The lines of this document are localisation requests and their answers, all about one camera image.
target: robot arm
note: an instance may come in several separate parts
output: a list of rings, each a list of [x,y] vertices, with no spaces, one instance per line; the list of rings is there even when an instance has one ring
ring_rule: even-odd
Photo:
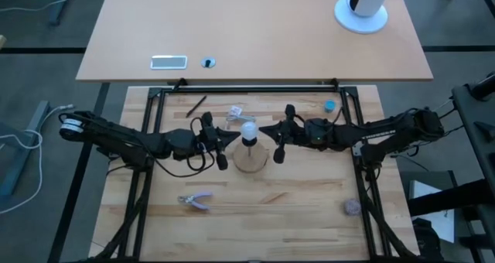
[[[64,139],[93,143],[105,155],[119,155],[126,164],[136,168],[152,166],[155,159],[167,159],[171,155],[175,160],[182,161],[215,151],[218,168],[225,170],[228,165],[222,151],[241,134],[215,128],[210,112],[201,117],[202,129],[198,135],[182,128],[146,134],[109,122],[89,111],[61,115],[65,116],[60,127],[60,135]]]
[[[300,117],[291,104],[287,105],[285,115],[284,121],[260,128],[261,132],[270,136],[278,145],[274,154],[276,163],[284,161],[285,144],[338,152],[354,147],[358,148],[364,161],[363,166],[376,169],[388,153],[406,149],[416,141],[438,140],[445,133],[438,115],[428,109],[413,108],[397,116],[364,125],[337,125],[335,121],[314,118],[305,120],[303,127],[300,127],[294,120]],[[364,143],[360,146],[363,140],[385,135],[390,137],[378,144]]]

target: black pen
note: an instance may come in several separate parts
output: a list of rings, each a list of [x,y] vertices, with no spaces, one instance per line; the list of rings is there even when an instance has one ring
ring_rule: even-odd
[[[207,96],[204,96],[201,98],[201,100],[194,106],[193,109],[191,109],[189,112],[187,112],[186,114],[186,118],[188,118],[189,116],[191,116],[191,114],[204,102],[204,100],[207,99]]]

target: wooden workbench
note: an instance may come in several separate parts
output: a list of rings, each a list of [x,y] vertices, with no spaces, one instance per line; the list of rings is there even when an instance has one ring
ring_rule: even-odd
[[[431,80],[404,0],[373,35],[335,20],[338,0],[105,0],[78,80]],[[150,70],[155,55],[185,70]],[[212,56],[217,65],[204,69]]]
[[[147,94],[148,87],[128,89],[122,125],[141,128]],[[384,117],[375,86],[361,86],[359,94],[365,121]],[[232,105],[241,106],[246,115],[256,116],[259,126],[273,125],[283,119],[287,104],[294,104],[304,118],[334,119],[336,112],[325,114],[322,108],[329,98],[340,107],[339,95],[330,93],[209,94],[194,114],[186,118],[186,112],[201,97],[199,94],[167,96],[161,132],[188,128],[190,119],[205,111],[211,111],[214,124],[223,128]],[[230,129],[238,130],[239,126],[233,123]],[[249,175],[237,171],[231,160],[232,150],[240,140],[230,144],[225,152],[229,159],[225,171],[214,166],[198,176],[177,179],[155,168],[142,261],[368,259],[361,217],[347,217],[342,208],[344,200],[357,198],[350,151],[318,152],[287,145],[285,163],[278,165],[271,159],[275,143],[260,134],[258,140],[270,149],[270,159],[261,172]],[[191,173],[185,162],[167,159],[162,163],[176,174]],[[113,162],[111,168],[119,164],[122,162]],[[121,225],[130,181],[131,171],[127,169],[108,176],[90,255],[100,251]],[[378,185],[387,222],[405,245],[418,253],[393,159],[384,161]],[[178,204],[177,196],[199,191],[213,192],[213,198],[204,200],[211,206],[209,212]],[[376,229],[374,235],[380,251]]]

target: floor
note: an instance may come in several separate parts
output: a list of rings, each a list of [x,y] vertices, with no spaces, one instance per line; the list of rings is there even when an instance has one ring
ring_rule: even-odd
[[[0,0],[0,6],[41,6],[50,1],[53,0]],[[495,45],[495,15],[483,0],[405,2],[423,46]],[[103,0],[70,0],[58,27],[46,24],[49,10],[3,12],[0,13],[0,34],[9,39],[7,47],[85,47],[102,3]],[[426,57],[435,76],[432,82],[378,84],[386,115],[410,107],[438,107],[449,97],[452,87],[482,79],[495,70],[493,52],[426,53]],[[81,55],[0,55],[1,120],[24,127],[40,100],[48,100],[52,106],[75,104],[80,110],[92,109],[99,85],[74,81],[81,59]],[[104,117],[118,121],[128,85],[111,85]],[[458,126],[458,116],[448,116],[445,125],[447,128]],[[58,127],[56,118],[51,118],[43,129],[41,192],[24,207],[0,215],[2,262],[43,262],[48,257],[80,152],[80,145],[58,136]],[[2,165],[8,160],[8,151],[0,153]],[[463,130],[425,146],[415,160],[432,171],[453,170],[459,183],[482,177]],[[31,195],[37,186],[37,163],[37,155],[33,155],[15,192],[19,199]],[[105,164],[106,159],[94,152],[64,248],[64,261],[80,260],[87,255],[104,185]],[[401,171],[421,171],[402,159],[398,159],[398,164]],[[0,210],[5,207],[7,205],[2,204]],[[445,244],[445,257],[472,261],[457,248]]]

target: pliers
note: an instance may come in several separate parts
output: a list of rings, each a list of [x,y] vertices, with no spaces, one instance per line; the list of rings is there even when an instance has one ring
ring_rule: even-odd
[[[197,203],[196,199],[200,197],[206,197],[206,196],[212,196],[213,193],[211,192],[202,192],[202,193],[196,193],[192,196],[179,196],[177,197],[177,200],[181,204],[189,204],[192,205],[200,210],[209,210],[210,207],[201,203]]]

